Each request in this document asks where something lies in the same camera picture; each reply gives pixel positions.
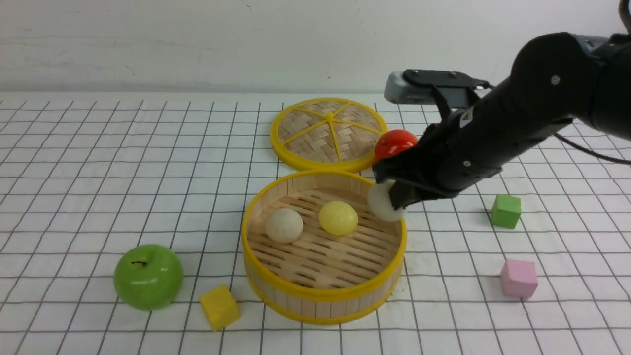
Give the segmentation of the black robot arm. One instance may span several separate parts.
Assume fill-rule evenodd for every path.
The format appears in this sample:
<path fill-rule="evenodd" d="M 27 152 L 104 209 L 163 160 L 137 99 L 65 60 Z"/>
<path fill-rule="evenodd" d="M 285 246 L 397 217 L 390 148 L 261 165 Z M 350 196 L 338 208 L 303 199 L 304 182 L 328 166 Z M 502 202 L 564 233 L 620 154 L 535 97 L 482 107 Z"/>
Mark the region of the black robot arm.
<path fill-rule="evenodd" d="M 435 104 L 441 119 L 372 171 L 395 209 L 454 198 L 574 120 L 629 140 L 630 88 L 629 34 L 536 37 L 495 87 L 456 71 L 393 72 L 385 87 L 390 103 Z"/>

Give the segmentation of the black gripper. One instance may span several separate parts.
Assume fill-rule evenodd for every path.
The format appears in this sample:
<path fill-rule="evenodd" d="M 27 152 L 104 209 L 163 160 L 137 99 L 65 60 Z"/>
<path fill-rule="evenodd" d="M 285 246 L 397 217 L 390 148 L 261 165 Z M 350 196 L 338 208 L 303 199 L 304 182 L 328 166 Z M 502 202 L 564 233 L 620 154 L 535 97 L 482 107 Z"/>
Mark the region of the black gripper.
<path fill-rule="evenodd" d="M 420 202 L 453 198 L 496 175 L 513 158 L 513 112 L 476 106 L 429 126 L 412 148 L 372 164 L 374 180 L 395 183 L 388 197 L 395 211 Z"/>

